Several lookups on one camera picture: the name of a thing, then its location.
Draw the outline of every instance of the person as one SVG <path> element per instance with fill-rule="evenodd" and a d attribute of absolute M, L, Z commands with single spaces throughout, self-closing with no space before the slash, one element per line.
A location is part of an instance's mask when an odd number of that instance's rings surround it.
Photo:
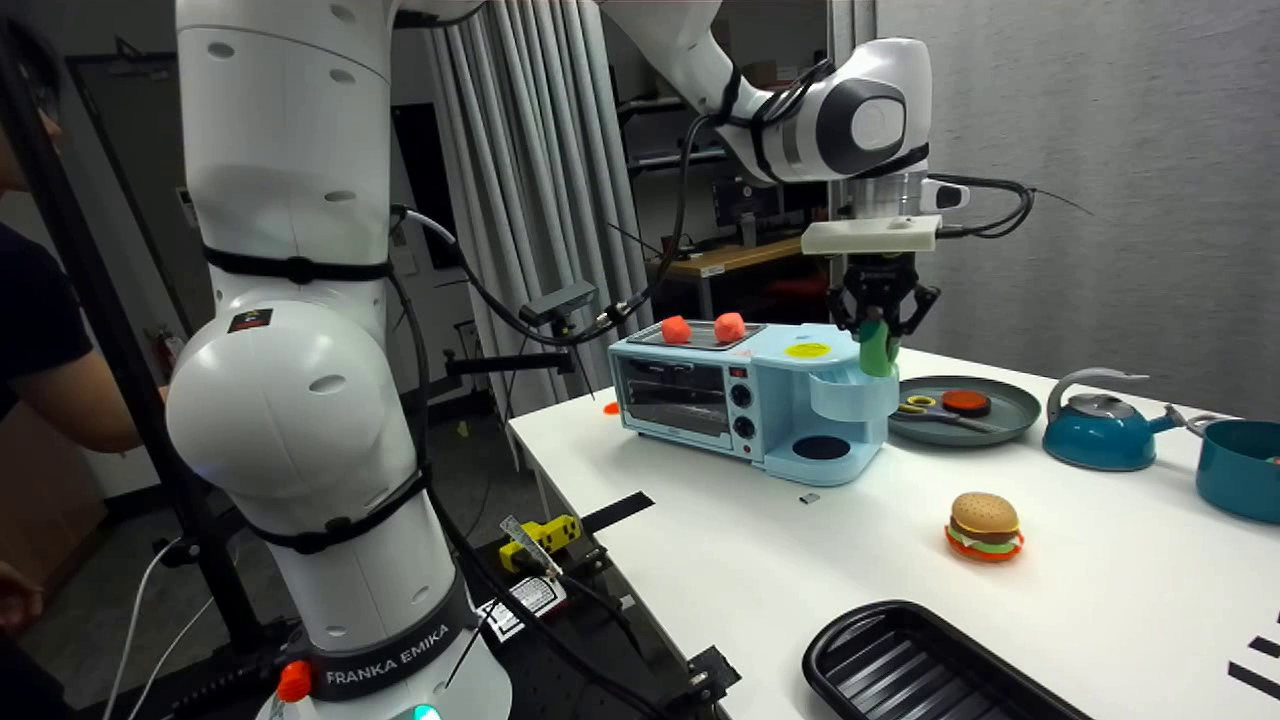
<path fill-rule="evenodd" d="M 41 121 L 61 144 L 61 68 L 14 21 L 0 21 L 20 58 Z M 11 140 L 0 124 L 0 195 L 29 192 Z M 0 225 L 0 425 L 29 404 L 61 436 L 95 454 L 135 450 L 135 425 L 107 362 L 93 350 L 78 306 L 61 265 Z M 66 718 L 61 686 L 11 641 L 43 611 L 41 586 L 0 558 L 0 718 Z"/>

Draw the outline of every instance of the blue bowl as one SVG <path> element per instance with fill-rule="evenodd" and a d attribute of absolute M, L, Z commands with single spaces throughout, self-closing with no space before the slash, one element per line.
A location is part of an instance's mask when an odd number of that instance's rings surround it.
<path fill-rule="evenodd" d="M 1196 488 L 1228 516 L 1280 524 L 1280 425 L 1206 425 Z"/>

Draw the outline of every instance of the oven door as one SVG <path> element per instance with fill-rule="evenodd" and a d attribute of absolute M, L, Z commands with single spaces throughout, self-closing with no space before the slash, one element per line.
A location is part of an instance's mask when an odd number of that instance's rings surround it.
<path fill-rule="evenodd" d="M 618 404 L 640 425 L 722 436 L 722 369 L 679 362 L 618 362 Z"/>

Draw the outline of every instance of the black tray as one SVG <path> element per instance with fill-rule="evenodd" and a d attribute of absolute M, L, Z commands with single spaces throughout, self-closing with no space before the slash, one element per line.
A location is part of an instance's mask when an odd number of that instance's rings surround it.
<path fill-rule="evenodd" d="M 840 720 L 1089 720 L 947 621 L 904 601 L 865 603 L 817 633 L 802 678 Z"/>

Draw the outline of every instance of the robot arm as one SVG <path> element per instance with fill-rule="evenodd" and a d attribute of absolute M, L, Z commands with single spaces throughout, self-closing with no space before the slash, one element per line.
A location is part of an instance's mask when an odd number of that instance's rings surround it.
<path fill-rule="evenodd" d="M 915 41 L 860 46 L 817 83 L 759 91 L 712 35 L 720 0 L 598 0 L 598 8 L 759 181 L 855 181 L 927 155 L 930 68 Z"/>
<path fill-rule="evenodd" d="M 866 181 L 855 221 L 813 225 L 809 256 L 846 256 L 831 319 L 865 343 L 865 374 L 887 375 L 895 336 L 934 306 L 915 256 L 941 217 L 919 214 L 930 129 L 930 63 L 919 41 L 860 46 L 831 77 L 785 91 L 753 90 L 712 35 L 720 0 L 598 0 L 648 63 L 702 117 L 757 181 Z"/>
<path fill-rule="evenodd" d="M 393 26 L 399 13 L 450 26 L 478 4 L 175 0 L 183 174 L 217 319 L 183 350 L 165 412 L 175 454 L 272 544 L 315 669 L 307 718 L 513 703 L 499 664 L 467 651 L 477 615 L 418 497 L 382 362 Z M 598 4 L 769 181 L 898 174 L 925 155 L 919 46 L 860 48 L 837 77 L 769 95 L 717 48 L 720 0 Z M 874 272 L 860 283 L 887 288 L 865 306 L 895 306 L 904 288 Z"/>

